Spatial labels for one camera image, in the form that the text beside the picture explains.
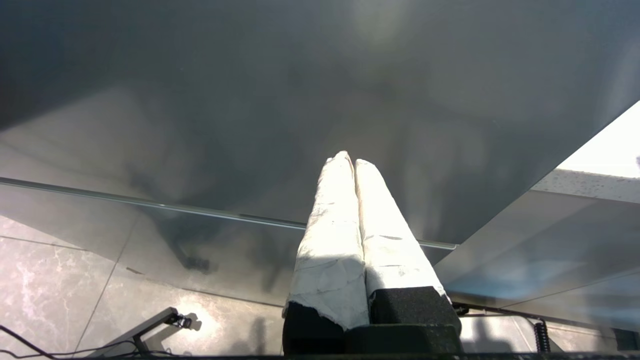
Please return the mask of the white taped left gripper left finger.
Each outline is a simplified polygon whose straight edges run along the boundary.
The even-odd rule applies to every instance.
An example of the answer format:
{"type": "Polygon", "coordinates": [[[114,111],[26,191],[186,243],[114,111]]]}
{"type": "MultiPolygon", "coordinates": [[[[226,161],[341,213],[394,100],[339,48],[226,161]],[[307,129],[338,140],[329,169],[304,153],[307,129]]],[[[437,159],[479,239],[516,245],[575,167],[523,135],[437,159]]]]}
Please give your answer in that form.
{"type": "Polygon", "coordinates": [[[342,354],[370,323],[355,170],[346,151],[324,163],[282,312],[282,351],[342,354]]]}

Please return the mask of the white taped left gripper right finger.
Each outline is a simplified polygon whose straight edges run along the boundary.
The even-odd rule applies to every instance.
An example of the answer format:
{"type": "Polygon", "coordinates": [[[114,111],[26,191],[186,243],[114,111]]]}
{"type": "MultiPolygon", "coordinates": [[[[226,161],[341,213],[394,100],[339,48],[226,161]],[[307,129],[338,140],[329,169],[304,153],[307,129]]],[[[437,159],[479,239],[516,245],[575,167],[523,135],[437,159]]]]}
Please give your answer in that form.
{"type": "Polygon", "coordinates": [[[450,297],[380,171],[358,159],[355,182],[370,323],[447,327],[459,335],[450,297]]]}

